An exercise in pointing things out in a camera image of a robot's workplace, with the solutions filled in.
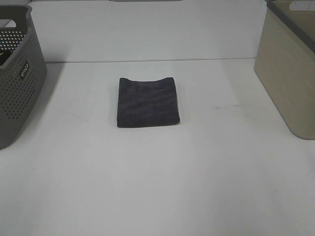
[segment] white table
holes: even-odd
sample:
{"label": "white table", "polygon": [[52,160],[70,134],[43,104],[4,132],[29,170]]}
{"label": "white table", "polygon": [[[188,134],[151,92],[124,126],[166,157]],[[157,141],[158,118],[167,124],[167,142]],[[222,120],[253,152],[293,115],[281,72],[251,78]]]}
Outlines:
{"label": "white table", "polygon": [[[314,235],[314,142],[290,133],[253,63],[49,64],[0,152],[0,235]],[[119,78],[168,76],[181,124],[117,128]]]}
{"label": "white table", "polygon": [[31,2],[47,61],[255,58],[263,0]]}

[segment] dark gray towel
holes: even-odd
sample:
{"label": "dark gray towel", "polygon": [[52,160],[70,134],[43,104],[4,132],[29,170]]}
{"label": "dark gray towel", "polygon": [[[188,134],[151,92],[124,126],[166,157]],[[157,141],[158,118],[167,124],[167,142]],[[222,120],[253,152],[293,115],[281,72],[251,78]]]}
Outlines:
{"label": "dark gray towel", "polygon": [[180,122],[173,78],[152,82],[120,78],[117,126],[137,128]]}

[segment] perforated basket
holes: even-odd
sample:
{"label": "perforated basket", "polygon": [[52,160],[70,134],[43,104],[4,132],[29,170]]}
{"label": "perforated basket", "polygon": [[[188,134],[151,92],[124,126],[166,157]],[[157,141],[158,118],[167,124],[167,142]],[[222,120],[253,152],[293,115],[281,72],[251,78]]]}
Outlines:
{"label": "perforated basket", "polygon": [[47,73],[31,10],[26,5],[0,6],[0,19],[16,23],[15,28],[0,28],[0,49],[12,53],[0,66],[0,148],[17,137]]}

